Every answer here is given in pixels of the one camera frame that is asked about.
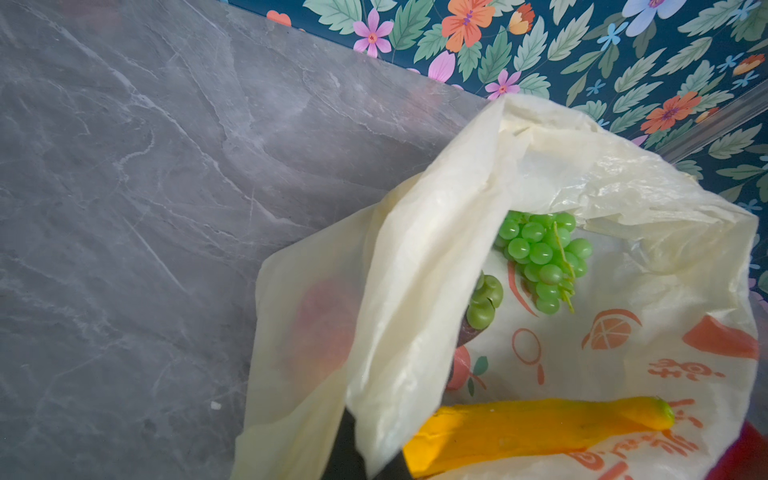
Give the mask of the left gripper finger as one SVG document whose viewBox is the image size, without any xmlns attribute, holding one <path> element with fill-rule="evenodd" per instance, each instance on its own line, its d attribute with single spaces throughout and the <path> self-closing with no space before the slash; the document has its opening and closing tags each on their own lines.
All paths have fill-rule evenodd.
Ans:
<svg viewBox="0 0 768 480">
<path fill-rule="evenodd" d="M 337 436 L 321 477 L 322 480 L 366 480 L 363 457 L 355 446 L 355 418 L 344 410 Z M 376 476 L 375 480 L 413 480 L 404 455 L 398 453 Z"/>
</svg>

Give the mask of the cream plastic bag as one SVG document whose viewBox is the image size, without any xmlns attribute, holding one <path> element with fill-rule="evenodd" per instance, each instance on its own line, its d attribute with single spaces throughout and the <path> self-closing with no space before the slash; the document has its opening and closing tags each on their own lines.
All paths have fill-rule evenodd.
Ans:
<svg viewBox="0 0 768 480">
<path fill-rule="evenodd" d="M 573 308 L 513 299 L 457 348 L 506 213 L 567 212 L 594 253 Z M 235 479 L 318 479 L 345 409 L 367 478 L 443 404 L 667 401 L 665 432 L 570 455 L 466 466 L 453 479 L 703 479 L 738 438 L 758 369 L 748 270 L 757 219 L 587 115 L 514 95 L 423 173 L 270 256 Z"/>
</svg>

